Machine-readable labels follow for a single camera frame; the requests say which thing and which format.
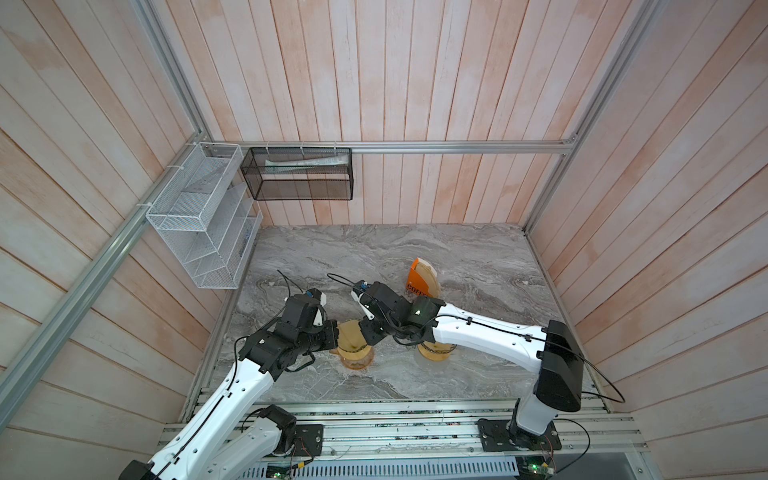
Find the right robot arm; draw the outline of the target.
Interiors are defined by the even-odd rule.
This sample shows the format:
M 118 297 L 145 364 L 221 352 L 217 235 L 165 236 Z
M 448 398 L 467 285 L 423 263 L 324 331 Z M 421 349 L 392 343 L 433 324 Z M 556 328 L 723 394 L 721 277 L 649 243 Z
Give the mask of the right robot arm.
M 482 316 L 441 299 L 413 301 L 381 283 L 355 283 L 352 298 L 361 307 L 360 329 L 373 346 L 392 337 L 403 346 L 425 342 L 457 345 L 510 361 L 538 376 L 515 409 L 512 427 L 541 436 L 559 413 L 581 409 L 582 351 L 569 327 L 520 325 Z

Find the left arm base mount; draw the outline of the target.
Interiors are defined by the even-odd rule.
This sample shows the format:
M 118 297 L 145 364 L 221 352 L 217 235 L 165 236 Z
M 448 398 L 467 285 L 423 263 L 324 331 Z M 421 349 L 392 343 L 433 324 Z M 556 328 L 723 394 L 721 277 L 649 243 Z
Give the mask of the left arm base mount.
M 277 405 L 260 407 L 248 413 L 239 424 L 239 432 L 257 439 L 256 431 L 264 433 L 271 428 L 277 432 L 275 445 L 264 456 L 302 455 L 315 458 L 321 455 L 324 426 L 317 423 L 299 423 L 296 416 Z

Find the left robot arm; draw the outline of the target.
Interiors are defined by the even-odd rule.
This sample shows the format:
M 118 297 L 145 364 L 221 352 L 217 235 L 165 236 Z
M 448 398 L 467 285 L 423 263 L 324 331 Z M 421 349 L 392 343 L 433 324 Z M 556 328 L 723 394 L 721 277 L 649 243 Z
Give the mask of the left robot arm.
M 317 289 L 288 297 L 275 319 L 245 338 L 226 378 L 190 422 L 149 462 L 134 460 L 122 479 L 235 479 L 271 454 L 290 455 L 296 418 L 276 405 L 256 411 L 253 424 L 230 440 L 236 426 L 298 357 L 337 346 L 337 322 Z

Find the orange coffee filter box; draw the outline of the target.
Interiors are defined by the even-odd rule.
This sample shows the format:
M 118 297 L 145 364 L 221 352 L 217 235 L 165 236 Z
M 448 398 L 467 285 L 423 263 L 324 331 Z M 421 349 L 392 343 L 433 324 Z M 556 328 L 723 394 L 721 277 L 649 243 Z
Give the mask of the orange coffee filter box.
M 428 296 L 430 290 L 429 283 L 427 282 L 429 274 L 429 269 L 424 265 L 420 258 L 417 258 L 411 264 L 408 273 L 406 283 L 407 290 L 416 295 Z

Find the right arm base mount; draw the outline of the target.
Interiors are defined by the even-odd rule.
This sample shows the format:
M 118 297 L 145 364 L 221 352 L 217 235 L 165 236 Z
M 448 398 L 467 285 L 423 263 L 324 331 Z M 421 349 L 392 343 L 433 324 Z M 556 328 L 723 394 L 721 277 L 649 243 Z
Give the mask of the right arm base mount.
M 478 419 L 476 422 L 484 452 L 557 451 L 562 449 L 555 424 L 550 422 L 542 435 L 534 435 L 511 420 Z

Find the wooden ring dripper stand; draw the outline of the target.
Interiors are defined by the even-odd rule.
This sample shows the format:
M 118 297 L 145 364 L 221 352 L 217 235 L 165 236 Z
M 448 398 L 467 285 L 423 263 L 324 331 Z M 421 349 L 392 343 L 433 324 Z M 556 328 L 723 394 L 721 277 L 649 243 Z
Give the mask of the wooden ring dripper stand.
M 427 360 L 442 362 L 450 358 L 457 348 L 454 344 L 423 342 L 418 345 L 418 351 Z

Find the orange glass pitcher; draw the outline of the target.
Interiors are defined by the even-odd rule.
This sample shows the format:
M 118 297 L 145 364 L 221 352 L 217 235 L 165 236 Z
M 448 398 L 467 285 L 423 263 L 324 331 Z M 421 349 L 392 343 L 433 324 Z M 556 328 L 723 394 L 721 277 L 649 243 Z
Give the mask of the orange glass pitcher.
M 362 369 L 365 369 L 365 368 L 367 368 L 372 363 L 372 361 L 374 359 L 374 350 L 373 350 L 373 353 L 368 358 L 365 358 L 362 361 L 357 361 L 357 362 L 352 362 L 352 361 L 348 361 L 348 360 L 343 359 L 339 355 L 337 349 L 332 350 L 331 353 L 336 355 L 340 359 L 341 364 L 344 367 L 346 367 L 346 368 L 348 368 L 350 370 L 362 370 Z

